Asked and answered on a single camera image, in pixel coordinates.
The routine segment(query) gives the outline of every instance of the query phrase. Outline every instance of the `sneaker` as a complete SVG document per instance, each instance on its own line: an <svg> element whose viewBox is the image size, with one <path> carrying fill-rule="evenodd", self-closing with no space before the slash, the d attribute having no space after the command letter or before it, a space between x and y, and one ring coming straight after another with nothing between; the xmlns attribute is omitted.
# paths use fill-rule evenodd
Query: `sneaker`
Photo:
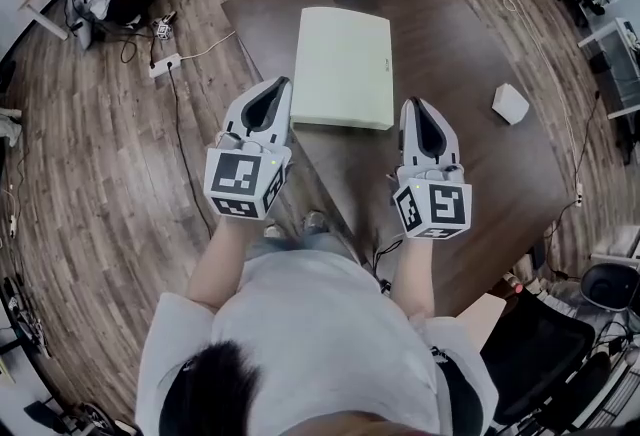
<svg viewBox="0 0 640 436"><path fill-rule="evenodd" d="M263 237L265 239L286 239L287 236L284 233L284 230L278 224L270 224L264 229Z"/></svg>
<svg viewBox="0 0 640 436"><path fill-rule="evenodd" d="M324 214L318 210L312 210L302 220L302 233L315 235L316 233L328 233L329 225Z"/></svg>

